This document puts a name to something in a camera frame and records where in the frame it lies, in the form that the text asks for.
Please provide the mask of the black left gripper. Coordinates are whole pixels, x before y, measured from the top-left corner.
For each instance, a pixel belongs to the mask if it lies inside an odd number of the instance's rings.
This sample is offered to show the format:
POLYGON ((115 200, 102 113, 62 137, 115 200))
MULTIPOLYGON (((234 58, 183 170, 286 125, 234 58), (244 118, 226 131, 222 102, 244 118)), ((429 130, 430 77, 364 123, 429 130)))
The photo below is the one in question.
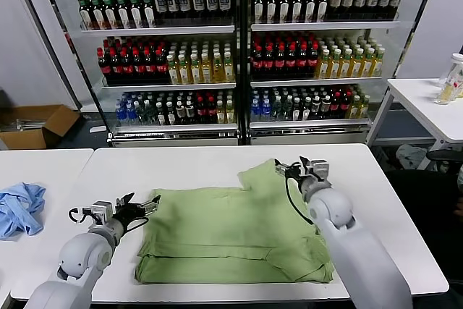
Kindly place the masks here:
POLYGON ((121 198, 116 199, 114 219, 121 223, 124 232, 130 232, 133 229, 142 226, 145 223, 145 215, 150 215, 157 211, 158 204, 161 200, 161 196, 157 195, 151 200, 145 201, 141 204, 130 203, 134 195, 135 193, 131 192, 121 198), (143 222, 135 227, 129 228, 129 225, 132 222, 139 220, 143 222))

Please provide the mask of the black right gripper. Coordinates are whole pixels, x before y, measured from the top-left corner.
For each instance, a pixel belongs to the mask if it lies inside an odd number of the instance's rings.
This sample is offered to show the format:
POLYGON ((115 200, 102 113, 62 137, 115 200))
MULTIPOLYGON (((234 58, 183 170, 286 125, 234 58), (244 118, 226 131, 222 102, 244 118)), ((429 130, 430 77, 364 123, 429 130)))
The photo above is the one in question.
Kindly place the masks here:
POLYGON ((300 164, 284 164, 278 159, 274 159, 275 171, 287 179, 294 179, 296 182, 301 183, 306 180, 310 175, 312 164, 310 159, 300 156, 300 164))

